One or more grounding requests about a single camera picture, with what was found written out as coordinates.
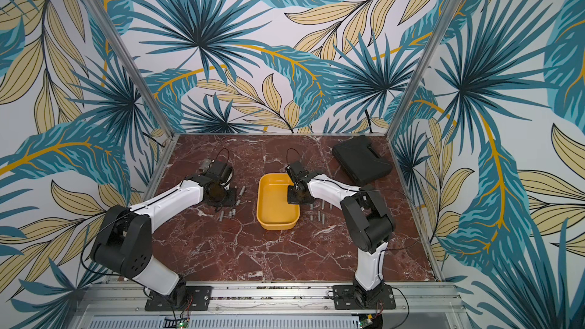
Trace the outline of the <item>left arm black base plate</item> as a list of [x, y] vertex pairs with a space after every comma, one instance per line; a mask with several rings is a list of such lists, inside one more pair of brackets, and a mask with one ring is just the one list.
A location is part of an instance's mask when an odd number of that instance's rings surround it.
[[211, 286], [181, 286], [170, 295], [151, 291], [147, 298], [147, 312], [194, 311], [205, 312], [210, 304]]

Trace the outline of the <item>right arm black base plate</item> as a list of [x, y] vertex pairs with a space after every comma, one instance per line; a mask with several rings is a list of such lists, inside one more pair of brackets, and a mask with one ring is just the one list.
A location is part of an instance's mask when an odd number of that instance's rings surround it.
[[371, 290], [359, 284], [332, 286], [336, 310], [393, 310], [395, 297], [390, 285], [380, 283]]

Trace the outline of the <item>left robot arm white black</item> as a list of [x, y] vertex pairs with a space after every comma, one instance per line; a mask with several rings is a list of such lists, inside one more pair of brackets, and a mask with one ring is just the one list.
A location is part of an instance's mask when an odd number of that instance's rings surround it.
[[190, 176], [143, 203], [110, 208], [95, 237], [91, 260], [159, 295], [180, 294], [180, 276], [152, 255], [152, 235], [167, 221], [200, 203], [233, 207], [233, 174], [230, 164], [213, 160], [204, 173]]

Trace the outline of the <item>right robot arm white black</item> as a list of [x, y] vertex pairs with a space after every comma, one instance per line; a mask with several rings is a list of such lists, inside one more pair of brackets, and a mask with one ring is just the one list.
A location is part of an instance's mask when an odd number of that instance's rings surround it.
[[358, 263], [353, 286], [362, 301], [372, 300], [385, 283], [382, 264], [388, 241], [395, 231], [395, 221], [385, 198], [372, 187], [343, 184], [318, 172], [309, 172], [296, 161], [286, 166], [292, 181], [287, 202], [311, 204], [323, 200], [343, 213], [352, 242], [358, 249]]

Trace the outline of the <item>yellow plastic storage tray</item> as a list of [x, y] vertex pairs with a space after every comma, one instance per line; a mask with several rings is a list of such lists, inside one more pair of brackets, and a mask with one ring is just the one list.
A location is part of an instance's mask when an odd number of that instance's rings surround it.
[[261, 177], [257, 196], [257, 221], [268, 231], [290, 230], [300, 218], [299, 204], [287, 200], [288, 187], [293, 183], [286, 173], [272, 173]]

